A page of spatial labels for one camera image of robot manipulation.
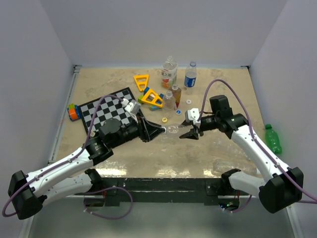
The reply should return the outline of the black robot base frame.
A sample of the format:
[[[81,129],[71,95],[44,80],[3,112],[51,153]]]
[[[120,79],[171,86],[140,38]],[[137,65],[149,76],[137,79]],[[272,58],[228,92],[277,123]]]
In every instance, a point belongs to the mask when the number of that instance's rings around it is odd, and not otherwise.
[[[237,209],[244,192],[225,188],[220,178],[103,178],[89,190],[92,207],[134,203],[201,203]]]

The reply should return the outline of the clear plastic bottle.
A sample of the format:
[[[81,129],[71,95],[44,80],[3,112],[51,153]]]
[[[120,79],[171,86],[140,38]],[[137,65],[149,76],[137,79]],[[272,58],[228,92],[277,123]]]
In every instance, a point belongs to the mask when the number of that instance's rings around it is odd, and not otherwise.
[[[177,138],[188,133],[190,129],[190,125],[171,124],[165,127],[165,135],[167,137]]]

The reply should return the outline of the yellow triangle frame near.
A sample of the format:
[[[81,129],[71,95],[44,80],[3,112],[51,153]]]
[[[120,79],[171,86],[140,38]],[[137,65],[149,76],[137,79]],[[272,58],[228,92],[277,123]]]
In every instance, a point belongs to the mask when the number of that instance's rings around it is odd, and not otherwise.
[[[141,101],[145,104],[162,108],[162,98],[153,89],[149,89]]]

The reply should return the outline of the fruit tea bottle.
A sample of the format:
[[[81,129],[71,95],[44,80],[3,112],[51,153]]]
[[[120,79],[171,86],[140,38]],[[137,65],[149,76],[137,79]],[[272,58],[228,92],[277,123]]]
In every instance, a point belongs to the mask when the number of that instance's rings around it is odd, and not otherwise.
[[[173,56],[168,56],[161,68],[161,81],[164,88],[170,88],[176,82],[178,63]]]

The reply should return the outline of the blue label water bottle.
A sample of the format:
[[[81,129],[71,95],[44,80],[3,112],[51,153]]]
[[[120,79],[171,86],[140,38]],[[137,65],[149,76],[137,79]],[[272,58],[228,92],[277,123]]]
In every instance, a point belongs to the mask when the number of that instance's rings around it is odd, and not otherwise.
[[[185,70],[184,86],[192,88],[195,86],[197,78],[197,65],[195,61],[191,61]]]

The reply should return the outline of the green soda bottle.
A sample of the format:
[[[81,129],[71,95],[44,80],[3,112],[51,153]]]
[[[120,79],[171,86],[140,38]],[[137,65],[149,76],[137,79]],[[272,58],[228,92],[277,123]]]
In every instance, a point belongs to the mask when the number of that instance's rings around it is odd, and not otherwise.
[[[268,148],[274,154],[281,154],[282,147],[280,145],[280,140],[276,131],[273,130],[271,124],[266,124],[265,126],[265,142]]]

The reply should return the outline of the amber tea bottle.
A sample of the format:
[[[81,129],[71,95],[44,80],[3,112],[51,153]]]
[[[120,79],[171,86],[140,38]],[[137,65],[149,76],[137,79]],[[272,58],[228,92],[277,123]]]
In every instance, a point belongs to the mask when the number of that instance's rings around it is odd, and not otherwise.
[[[181,88],[177,84],[173,84],[171,90],[175,98],[176,108],[178,108],[181,101]]]

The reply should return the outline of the colourful toy block car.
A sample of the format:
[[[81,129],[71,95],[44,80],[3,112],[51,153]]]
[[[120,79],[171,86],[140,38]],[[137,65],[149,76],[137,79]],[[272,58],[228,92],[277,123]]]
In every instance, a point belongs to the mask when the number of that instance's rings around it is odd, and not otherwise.
[[[76,121],[80,119],[80,113],[78,106],[75,104],[69,104],[67,108],[68,116],[71,121]]]

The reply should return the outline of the yellow triangle frame far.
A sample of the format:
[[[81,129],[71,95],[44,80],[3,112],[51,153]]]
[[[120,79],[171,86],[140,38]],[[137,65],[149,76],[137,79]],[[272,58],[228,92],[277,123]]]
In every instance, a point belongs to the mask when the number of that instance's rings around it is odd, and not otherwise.
[[[147,85],[148,85],[149,75],[143,74],[143,75],[134,75],[134,81],[138,87],[138,90],[140,92],[144,92]]]

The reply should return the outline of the light blue toy block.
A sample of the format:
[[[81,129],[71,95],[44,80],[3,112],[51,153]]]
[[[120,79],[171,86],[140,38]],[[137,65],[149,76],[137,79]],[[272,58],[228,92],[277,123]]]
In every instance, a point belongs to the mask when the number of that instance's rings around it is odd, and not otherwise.
[[[158,110],[160,110],[160,107],[157,107],[157,106],[151,105],[151,106],[150,106],[150,110],[151,110],[152,112],[154,112],[154,111],[158,111]]]

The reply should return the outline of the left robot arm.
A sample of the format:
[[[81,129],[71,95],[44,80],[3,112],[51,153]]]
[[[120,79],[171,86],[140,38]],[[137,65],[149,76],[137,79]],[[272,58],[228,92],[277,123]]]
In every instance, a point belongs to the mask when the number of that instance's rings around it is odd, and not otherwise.
[[[93,166],[113,155],[113,148],[135,138],[150,142],[166,129],[137,115],[123,124],[107,119],[95,136],[69,156],[35,172],[15,172],[10,180],[8,204],[20,220],[34,216],[45,205],[63,197],[78,194],[98,194],[103,181]]]

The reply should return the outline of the green toy block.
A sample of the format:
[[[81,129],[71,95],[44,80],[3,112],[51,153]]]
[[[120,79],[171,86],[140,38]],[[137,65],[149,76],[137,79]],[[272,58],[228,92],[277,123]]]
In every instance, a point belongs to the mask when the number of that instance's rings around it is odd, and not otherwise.
[[[142,98],[143,98],[143,95],[140,95],[138,97],[138,103],[140,103],[141,105],[143,104]]]

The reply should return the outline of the black white chessboard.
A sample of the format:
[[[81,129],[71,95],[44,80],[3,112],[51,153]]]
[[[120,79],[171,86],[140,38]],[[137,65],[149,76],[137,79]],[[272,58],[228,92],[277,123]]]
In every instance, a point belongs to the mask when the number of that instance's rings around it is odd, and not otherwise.
[[[135,97],[129,87],[123,88],[116,92],[113,92],[119,98],[126,98],[129,101],[135,100]],[[89,127],[92,122],[93,113],[95,107],[98,104],[99,98],[89,101],[87,103],[78,106],[80,117],[86,132],[88,132]],[[121,121],[122,124],[129,124],[133,119],[127,113],[127,111],[122,107],[122,104],[118,99],[113,99],[111,97],[106,97],[100,103],[96,117],[93,122],[91,132],[98,131],[98,129],[104,124],[107,119],[115,118]]]

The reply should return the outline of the yellow triangle frame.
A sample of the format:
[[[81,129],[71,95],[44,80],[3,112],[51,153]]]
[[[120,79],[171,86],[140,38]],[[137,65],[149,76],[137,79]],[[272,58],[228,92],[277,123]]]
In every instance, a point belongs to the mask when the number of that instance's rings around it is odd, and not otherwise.
[[[143,75],[134,75],[134,81],[138,87],[138,90],[140,92],[144,92],[147,85],[148,85],[149,75],[143,74]]]
[[[162,108],[162,98],[153,89],[149,89],[141,101],[145,104]]]

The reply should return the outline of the dark blue block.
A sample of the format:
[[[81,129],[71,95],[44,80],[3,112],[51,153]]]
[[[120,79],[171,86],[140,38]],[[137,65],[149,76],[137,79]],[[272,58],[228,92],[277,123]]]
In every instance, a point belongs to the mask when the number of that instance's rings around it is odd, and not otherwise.
[[[149,89],[150,89],[149,87],[146,87],[143,94],[145,95]]]

